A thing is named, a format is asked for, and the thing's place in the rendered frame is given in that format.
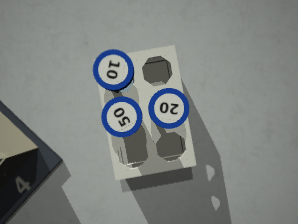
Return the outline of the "beige bucket adapter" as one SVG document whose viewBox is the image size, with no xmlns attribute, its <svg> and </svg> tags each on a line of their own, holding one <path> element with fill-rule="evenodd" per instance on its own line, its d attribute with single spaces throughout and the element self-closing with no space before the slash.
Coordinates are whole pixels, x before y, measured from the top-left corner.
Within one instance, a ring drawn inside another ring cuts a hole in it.
<svg viewBox="0 0 298 224">
<path fill-rule="evenodd" d="M 0 190 L 38 148 L 0 111 Z"/>
</svg>

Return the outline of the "white tube rack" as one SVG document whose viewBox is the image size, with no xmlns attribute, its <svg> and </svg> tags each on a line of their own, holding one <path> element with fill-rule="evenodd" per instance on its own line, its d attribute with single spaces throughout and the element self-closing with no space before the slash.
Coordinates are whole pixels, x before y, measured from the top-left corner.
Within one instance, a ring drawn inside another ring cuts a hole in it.
<svg viewBox="0 0 298 224">
<path fill-rule="evenodd" d="M 115 177 L 127 179 L 184 168 L 195 158 L 188 117 L 182 125 L 165 129 L 156 125 L 148 112 L 157 91 L 174 88 L 183 93 L 175 45 L 126 54 L 134 66 L 130 89 L 115 93 L 98 84 L 102 109 L 111 99 L 124 96 L 136 101 L 143 115 L 140 128 L 131 136 L 107 132 Z"/>
</svg>

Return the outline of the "blue tube cap with white 50 label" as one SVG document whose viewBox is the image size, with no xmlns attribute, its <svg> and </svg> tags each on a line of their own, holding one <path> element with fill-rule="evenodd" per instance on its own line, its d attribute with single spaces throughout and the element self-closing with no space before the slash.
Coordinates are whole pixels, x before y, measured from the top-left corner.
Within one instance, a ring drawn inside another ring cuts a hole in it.
<svg viewBox="0 0 298 224">
<path fill-rule="evenodd" d="M 108 101 L 101 114 L 104 128 L 116 137 L 133 135 L 140 128 L 142 118 L 142 110 L 138 103 L 124 96 Z"/>
</svg>

